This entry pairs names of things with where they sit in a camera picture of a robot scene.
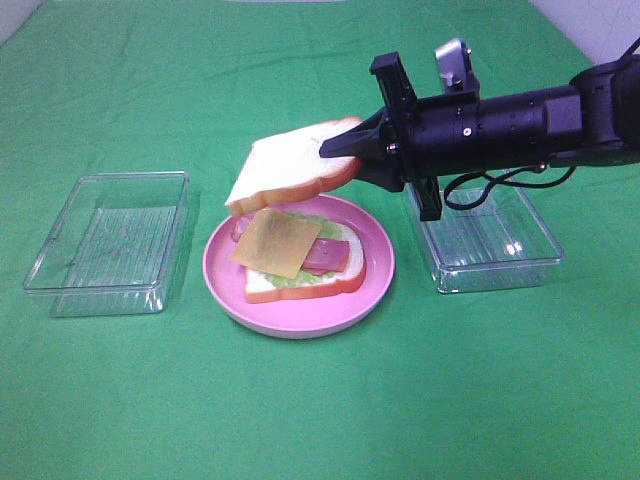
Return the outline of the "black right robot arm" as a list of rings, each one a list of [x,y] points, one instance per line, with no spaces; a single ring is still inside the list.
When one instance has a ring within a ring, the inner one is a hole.
[[[590,67],[567,84],[482,98],[471,52],[460,39],[435,50],[442,92],[418,97],[397,53],[370,67],[383,107],[324,141],[324,158],[354,156],[358,178],[390,192],[411,186],[419,217],[440,218],[451,193],[483,178],[516,185],[522,172],[608,167],[639,159],[639,47]]]

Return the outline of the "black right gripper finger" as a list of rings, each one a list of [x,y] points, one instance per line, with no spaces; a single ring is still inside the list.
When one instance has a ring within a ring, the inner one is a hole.
[[[325,140],[319,155],[322,158],[354,156],[384,160],[387,147],[394,141],[393,122],[387,108],[383,107],[354,128]]]
[[[402,192],[406,183],[402,170],[394,160],[358,157],[355,179],[378,186],[388,192]]]

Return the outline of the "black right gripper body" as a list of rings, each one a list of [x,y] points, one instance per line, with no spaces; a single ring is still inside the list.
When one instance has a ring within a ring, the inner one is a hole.
[[[463,130],[476,130],[479,82],[476,91],[419,99],[397,52],[376,57],[376,76],[393,122],[395,154],[414,188],[422,221],[441,218],[438,178],[453,172],[454,151],[463,144]]]

